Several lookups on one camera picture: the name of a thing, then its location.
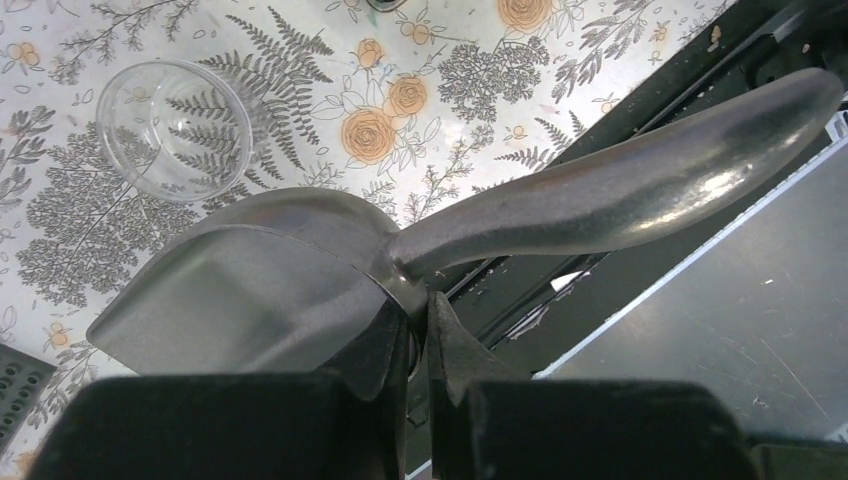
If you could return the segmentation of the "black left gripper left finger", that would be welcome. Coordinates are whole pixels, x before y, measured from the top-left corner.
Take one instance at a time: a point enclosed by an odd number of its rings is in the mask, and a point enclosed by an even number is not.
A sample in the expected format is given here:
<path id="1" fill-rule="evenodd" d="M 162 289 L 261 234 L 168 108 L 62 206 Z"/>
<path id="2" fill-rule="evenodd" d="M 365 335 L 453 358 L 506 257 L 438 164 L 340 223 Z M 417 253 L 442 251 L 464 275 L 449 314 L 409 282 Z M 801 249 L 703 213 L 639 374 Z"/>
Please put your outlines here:
<path id="1" fill-rule="evenodd" d="M 321 365 L 340 383 L 331 476 L 404 477 L 409 340 L 406 312 L 387 300 L 357 337 Z"/>

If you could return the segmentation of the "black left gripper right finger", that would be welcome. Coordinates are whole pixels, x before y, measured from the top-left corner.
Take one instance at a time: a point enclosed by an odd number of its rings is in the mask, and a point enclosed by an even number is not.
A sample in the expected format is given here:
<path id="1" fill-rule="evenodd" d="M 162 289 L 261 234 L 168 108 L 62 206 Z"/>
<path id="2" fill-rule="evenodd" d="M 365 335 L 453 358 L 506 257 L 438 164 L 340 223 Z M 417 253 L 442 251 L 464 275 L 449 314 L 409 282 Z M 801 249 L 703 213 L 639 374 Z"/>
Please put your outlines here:
<path id="1" fill-rule="evenodd" d="M 438 479 L 512 479 L 508 448 L 486 451 L 487 396 L 480 384 L 519 385 L 529 378 L 506 365 L 460 322 L 446 295 L 427 304 L 429 418 L 433 475 Z"/>

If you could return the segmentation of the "metal scoop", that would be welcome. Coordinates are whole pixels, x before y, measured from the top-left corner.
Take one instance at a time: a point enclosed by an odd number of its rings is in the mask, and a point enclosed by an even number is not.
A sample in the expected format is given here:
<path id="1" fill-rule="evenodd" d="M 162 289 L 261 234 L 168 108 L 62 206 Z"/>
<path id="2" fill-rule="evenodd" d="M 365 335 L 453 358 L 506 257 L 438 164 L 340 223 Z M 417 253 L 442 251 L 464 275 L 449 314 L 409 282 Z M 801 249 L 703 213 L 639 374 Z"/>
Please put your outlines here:
<path id="1" fill-rule="evenodd" d="M 418 320 L 444 268 L 615 251 L 705 219 L 795 158 L 843 95 L 836 74 L 799 70 L 406 228 L 337 190 L 254 195 L 173 238 L 87 338 L 139 374 L 307 372 L 387 303 Z"/>

